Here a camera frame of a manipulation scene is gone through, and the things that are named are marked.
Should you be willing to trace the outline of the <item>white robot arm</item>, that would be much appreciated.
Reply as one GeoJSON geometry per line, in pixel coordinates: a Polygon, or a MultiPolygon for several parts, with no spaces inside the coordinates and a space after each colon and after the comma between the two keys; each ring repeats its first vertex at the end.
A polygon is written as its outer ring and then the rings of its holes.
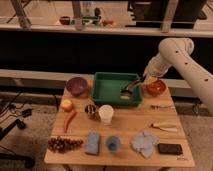
{"type": "Polygon", "coordinates": [[[213,114],[213,75],[190,57],[193,50],[194,43],[190,38],[163,39],[157,55],[149,61],[144,76],[162,77],[173,66],[213,114]]]}

